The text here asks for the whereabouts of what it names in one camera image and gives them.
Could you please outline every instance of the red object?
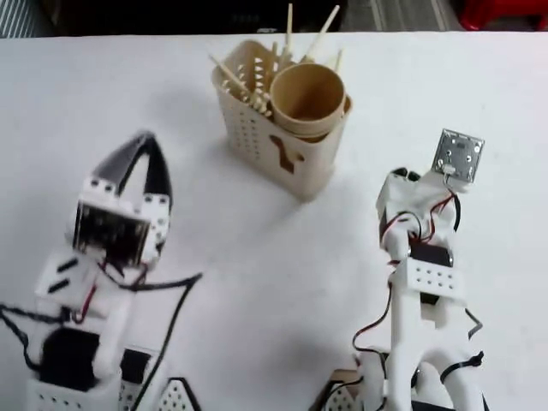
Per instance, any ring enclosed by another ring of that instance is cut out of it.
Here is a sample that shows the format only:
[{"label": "red object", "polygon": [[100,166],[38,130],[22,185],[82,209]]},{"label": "red object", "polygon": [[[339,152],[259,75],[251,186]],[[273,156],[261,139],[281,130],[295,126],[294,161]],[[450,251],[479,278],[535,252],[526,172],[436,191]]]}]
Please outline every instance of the red object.
[{"label": "red object", "polygon": [[537,29],[542,30],[547,22],[548,0],[467,0],[461,24],[467,30],[481,30],[503,15],[537,15]]}]

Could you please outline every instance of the cable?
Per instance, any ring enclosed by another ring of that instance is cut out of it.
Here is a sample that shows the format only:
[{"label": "cable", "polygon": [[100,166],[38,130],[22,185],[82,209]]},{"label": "cable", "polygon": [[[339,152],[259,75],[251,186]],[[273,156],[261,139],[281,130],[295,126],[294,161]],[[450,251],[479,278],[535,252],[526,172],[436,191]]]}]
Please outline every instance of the cable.
[{"label": "cable", "polygon": [[429,242],[434,237],[434,234],[436,234],[436,225],[434,224],[434,216],[433,216],[434,211],[440,206],[443,209],[443,207],[445,207],[447,203],[449,203],[454,198],[455,198],[455,194],[451,192],[451,195],[449,197],[447,197],[444,200],[441,200],[439,203],[435,204],[434,207],[430,209],[430,226],[431,226],[430,234],[427,235],[425,238],[422,238],[421,242]]},{"label": "cable", "polygon": [[329,402],[330,398],[333,396],[333,394],[335,394],[337,391],[339,391],[341,388],[344,388],[344,387],[349,387],[350,385],[357,385],[359,383],[361,383],[361,381],[363,381],[363,377],[359,377],[358,379],[356,379],[355,381],[350,381],[348,383],[344,383],[344,384],[340,384],[338,385],[337,387],[335,387],[333,390],[331,390],[329,392],[329,394],[327,395],[327,397],[325,398],[325,400],[323,401],[322,403],[322,406],[320,407],[320,409],[325,409],[325,406],[327,405],[327,403]]},{"label": "cable", "polygon": [[354,337],[352,337],[352,346],[354,347],[354,349],[356,351],[360,351],[360,352],[364,352],[364,351],[370,352],[370,351],[372,351],[370,348],[358,347],[356,345],[356,340],[358,339],[358,337],[361,334],[363,334],[364,332],[367,332],[369,330],[372,330],[373,328],[375,328],[377,325],[379,325],[380,323],[382,323],[384,321],[384,319],[388,315],[388,311],[390,310],[391,301],[392,301],[392,283],[388,283],[388,300],[386,302],[386,308],[384,309],[383,315],[381,315],[376,321],[373,321],[371,324],[366,325],[365,327],[363,327],[360,330],[357,330],[356,333],[354,334]]},{"label": "cable", "polygon": [[388,223],[386,223],[386,225],[384,226],[384,229],[383,231],[381,232],[381,235],[380,235],[380,243],[381,245],[383,244],[383,241],[384,241],[384,235],[386,235],[386,233],[388,232],[389,228],[397,221],[398,223],[403,223],[405,221],[407,221],[407,219],[400,219],[400,217],[402,216],[405,216],[405,215],[411,215],[414,217],[414,219],[416,220],[417,224],[419,225],[419,235],[416,237],[418,239],[420,239],[422,237],[422,225],[420,224],[420,219],[419,217],[414,213],[414,212],[411,212],[411,211],[400,211],[398,212]]},{"label": "cable", "polygon": [[33,361],[28,356],[28,334],[24,331],[22,331],[15,323],[5,316],[4,313],[0,311],[0,319],[6,324],[6,326],[15,334],[17,339],[21,342],[23,345],[23,356],[25,357],[25,363],[27,364],[28,368],[32,371],[37,372],[40,369],[39,364],[34,364]]},{"label": "cable", "polygon": [[472,330],[470,330],[470,331],[468,332],[468,340],[470,340],[470,339],[472,339],[472,337],[474,336],[474,334],[475,334],[476,332],[478,332],[479,330],[481,330],[481,329],[483,328],[483,323],[482,323],[476,316],[474,316],[474,315],[470,312],[470,310],[468,310],[467,308],[464,309],[464,312],[466,313],[466,315],[467,315],[468,317],[470,317],[470,319],[471,319],[474,323],[476,323],[475,327],[474,327]]},{"label": "cable", "polygon": [[453,225],[453,230],[456,232],[459,229],[459,225],[461,225],[461,201],[459,200],[459,196],[456,195],[455,190],[449,185],[449,179],[450,175],[445,174],[444,175],[444,185],[445,188],[447,188],[451,194],[453,194],[453,200],[455,201],[455,225]]},{"label": "cable", "polygon": [[31,319],[32,321],[35,321],[35,322],[62,325],[65,322],[69,321],[69,312],[67,310],[62,310],[61,315],[57,317],[53,317],[50,315],[25,311],[18,307],[8,307],[5,304],[0,304],[0,319],[6,324],[6,326],[11,330],[11,332],[14,333],[17,339],[21,342],[23,346],[23,357],[25,358],[25,363],[27,364],[28,368],[30,368],[32,371],[37,372],[40,369],[40,365],[34,364],[33,361],[30,359],[30,357],[28,356],[28,344],[29,344],[28,334],[25,331],[21,330],[15,324],[14,321],[12,321],[10,318],[6,316],[5,313],[11,313],[19,317]]},{"label": "cable", "polygon": [[141,272],[139,277],[137,277],[137,279],[133,283],[124,284],[124,283],[119,283],[111,274],[109,274],[107,272],[106,266],[109,265],[109,264],[110,263],[103,262],[103,263],[97,263],[97,266],[101,269],[101,272],[109,280],[111,280],[114,284],[116,284],[118,286],[118,288],[126,289],[126,290],[132,291],[134,293],[138,293],[140,291],[157,291],[157,290],[160,290],[160,289],[178,289],[180,287],[186,287],[186,286],[194,283],[196,281],[196,277],[198,277],[198,276],[201,277],[201,273],[199,273],[199,274],[196,274],[193,277],[183,278],[182,280],[177,280],[177,281],[172,281],[172,282],[167,282],[167,283],[143,283],[142,281],[144,281],[146,279],[146,273],[147,273],[147,269],[145,268],[145,270],[143,270],[143,272]]},{"label": "cable", "polygon": [[93,285],[92,289],[90,289],[89,293],[87,294],[86,300],[84,301],[84,305],[80,309],[79,312],[74,312],[71,315],[72,320],[75,324],[82,324],[84,322],[84,319],[86,319],[87,316],[87,310],[89,309],[90,304],[92,303],[92,298],[95,295],[95,291],[97,291],[97,285]]},{"label": "cable", "polygon": [[190,290],[193,288],[193,286],[202,278],[202,273],[196,274],[194,277],[189,278],[188,280],[191,280],[187,283],[187,287],[182,292],[181,298],[179,299],[179,302],[177,302],[177,305],[175,307],[175,310],[173,312],[173,315],[171,316],[170,325],[168,326],[168,331],[165,335],[164,343],[162,344],[162,348],[160,350],[160,354],[158,354],[158,359],[156,360],[156,363],[154,364],[154,367],[148,374],[148,377],[146,378],[145,383],[143,384],[143,388],[140,390],[139,395],[135,399],[133,407],[131,407],[131,411],[136,411],[137,407],[139,407],[140,402],[142,401],[143,397],[146,394],[146,390],[150,386],[152,379],[154,378],[154,375],[156,374],[156,371],[160,367],[160,363],[162,362],[162,359],[165,356],[165,351],[168,347],[168,344],[170,343],[171,334],[173,333],[173,329],[175,328],[175,322],[177,321],[177,317],[179,316],[179,312],[181,311],[182,304],[187,299],[187,295],[190,292]]},{"label": "cable", "polygon": [[381,409],[384,409],[385,405],[386,405],[386,397],[383,397],[383,403],[380,404],[380,407],[377,408],[375,411],[381,411]]},{"label": "cable", "polygon": [[441,380],[442,384],[445,384],[445,379],[449,377],[449,374],[451,374],[453,371],[456,371],[459,368],[464,368],[465,366],[480,366],[481,361],[483,360],[483,357],[484,357],[483,351],[480,351],[479,354],[475,355],[474,357],[471,357],[470,360],[457,362],[456,364],[453,364],[452,366],[448,366],[447,368],[445,368],[445,371],[441,373],[441,375],[439,376],[439,379]]},{"label": "cable", "polygon": [[369,330],[372,330],[373,328],[375,328],[377,325],[381,324],[384,321],[384,319],[388,315],[388,311],[390,310],[391,301],[392,301],[392,283],[388,283],[388,300],[386,302],[386,308],[384,309],[383,314],[376,321],[372,322],[369,325],[366,325],[365,327],[363,327],[360,330],[357,330],[356,333],[354,334],[354,337],[352,337],[352,346],[354,347],[354,349],[356,351],[359,351],[361,353],[375,353],[375,354],[378,355],[378,357],[380,359],[380,365],[383,368],[384,378],[386,378],[386,375],[387,375],[386,374],[386,360],[384,358],[384,354],[381,353],[380,351],[377,351],[374,348],[358,347],[356,345],[356,340],[358,339],[358,337],[361,334],[363,334],[364,332],[367,332]]}]

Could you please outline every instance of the chopstick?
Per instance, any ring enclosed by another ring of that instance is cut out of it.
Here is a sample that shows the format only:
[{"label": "chopstick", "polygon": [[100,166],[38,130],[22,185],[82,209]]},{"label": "chopstick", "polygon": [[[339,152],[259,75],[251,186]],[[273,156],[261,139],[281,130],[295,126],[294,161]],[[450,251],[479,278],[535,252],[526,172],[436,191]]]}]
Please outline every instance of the chopstick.
[{"label": "chopstick", "polygon": [[310,45],[310,48],[308,49],[305,56],[301,59],[301,63],[313,62],[312,54],[314,53],[314,50],[318,46],[319,41],[324,37],[325,33],[327,33],[327,30],[329,30],[329,27],[330,27],[331,23],[333,22],[333,20],[335,20],[335,16],[337,15],[340,8],[341,8],[341,6],[337,5],[333,9],[333,11],[331,11],[331,14],[329,15],[329,17],[325,21],[324,26],[319,31],[318,35],[314,38],[314,40],[313,40],[312,44]]}]

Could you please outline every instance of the bamboo skewer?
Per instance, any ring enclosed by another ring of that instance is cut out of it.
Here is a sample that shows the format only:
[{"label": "bamboo skewer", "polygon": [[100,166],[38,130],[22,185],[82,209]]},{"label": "bamboo skewer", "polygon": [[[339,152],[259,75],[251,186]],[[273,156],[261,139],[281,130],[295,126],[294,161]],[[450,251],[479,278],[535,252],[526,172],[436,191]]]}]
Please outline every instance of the bamboo skewer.
[{"label": "bamboo skewer", "polygon": [[335,73],[338,73],[339,72],[339,69],[341,68],[341,60],[343,59],[343,49],[339,50],[338,54],[337,54],[337,61],[335,62],[335,68],[333,69],[333,71],[335,71]]},{"label": "bamboo skewer", "polygon": [[283,45],[282,56],[278,64],[278,72],[288,66],[291,60],[291,32],[293,31],[293,4],[288,5],[288,25],[285,31],[285,44]]},{"label": "bamboo skewer", "polygon": [[309,62],[314,61],[312,59],[312,54],[314,53],[314,50],[318,46],[319,41],[324,37],[325,33],[327,33],[327,30],[329,30],[329,27],[330,27],[331,23],[333,22],[333,20],[335,20],[335,16],[337,15],[340,8],[341,8],[341,6],[337,5],[333,9],[333,11],[331,11],[331,14],[329,15],[329,17],[325,21],[324,26],[319,31],[318,35],[314,38],[312,44],[308,48],[307,54],[305,54],[305,56],[301,59],[301,63],[309,63]]},{"label": "bamboo skewer", "polygon": [[260,92],[259,90],[250,92],[246,85],[243,84],[243,82],[238,79],[235,74],[232,73],[230,69],[224,65],[223,62],[217,60],[214,56],[211,55],[210,59],[221,69],[221,71],[229,78],[230,81],[232,81],[244,94],[249,96],[248,101],[242,100],[244,103],[246,103],[250,107],[253,107],[256,111],[258,111],[260,114],[265,115],[266,117],[270,117],[272,115],[272,112],[266,107],[268,101],[270,100],[270,96],[268,94]]},{"label": "bamboo skewer", "polygon": [[274,66],[277,60],[277,41],[272,44],[271,58],[268,62],[268,67],[265,68],[265,90],[269,92],[271,89],[272,80],[274,80]]}]

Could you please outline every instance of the perforated bracket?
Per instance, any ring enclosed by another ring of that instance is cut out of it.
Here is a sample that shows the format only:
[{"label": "perforated bracket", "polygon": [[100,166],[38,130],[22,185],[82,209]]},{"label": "perforated bracket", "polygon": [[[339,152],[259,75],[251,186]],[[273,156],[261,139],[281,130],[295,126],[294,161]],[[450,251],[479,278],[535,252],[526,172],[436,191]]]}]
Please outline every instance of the perforated bracket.
[{"label": "perforated bracket", "polygon": [[171,378],[158,402],[157,410],[200,411],[200,405],[185,378]]},{"label": "perforated bracket", "polygon": [[420,293],[465,299],[463,277],[452,267],[407,258],[397,267],[393,281]]},{"label": "perforated bracket", "polygon": [[[331,387],[334,390],[340,384],[334,384]],[[361,401],[359,398],[353,398],[347,387],[341,387],[335,390],[333,394],[328,398],[327,403],[323,406],[321,411],[361,411]]]},{"label": "perforated bracket", "polygon": [[451,170],[453,178],[474,182],[484,144],[482,139],[445,129],[439,139],[432,171],[445,174],[446,170]]}]

